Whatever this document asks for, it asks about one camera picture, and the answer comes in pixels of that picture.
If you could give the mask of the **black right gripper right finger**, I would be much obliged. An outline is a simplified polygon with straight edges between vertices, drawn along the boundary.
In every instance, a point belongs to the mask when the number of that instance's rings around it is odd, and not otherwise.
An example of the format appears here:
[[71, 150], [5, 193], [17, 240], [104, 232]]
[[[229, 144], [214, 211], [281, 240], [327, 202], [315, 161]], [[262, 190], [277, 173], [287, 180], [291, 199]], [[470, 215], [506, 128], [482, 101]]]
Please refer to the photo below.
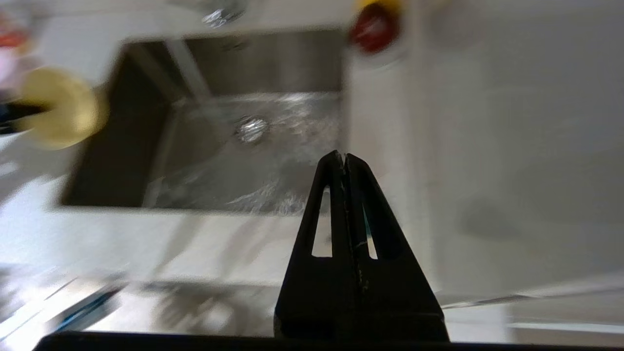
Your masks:
[[356, 321], [368, 338], [447, 341], [443, 311], [366, 162], [346, 156]]

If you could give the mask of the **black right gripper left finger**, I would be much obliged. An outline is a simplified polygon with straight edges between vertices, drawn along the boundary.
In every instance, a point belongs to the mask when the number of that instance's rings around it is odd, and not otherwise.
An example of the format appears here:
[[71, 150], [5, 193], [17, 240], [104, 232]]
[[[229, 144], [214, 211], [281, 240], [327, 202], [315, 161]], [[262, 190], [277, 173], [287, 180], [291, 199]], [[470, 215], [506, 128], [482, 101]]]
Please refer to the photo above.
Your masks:
[[[274, 310], [278, 337], [356, 340], [365, 335], [350, 158], [332, 151], [318, 162]], [[312, 251], [325, 189], [330, 193], [331, 256], [316, 257]]]

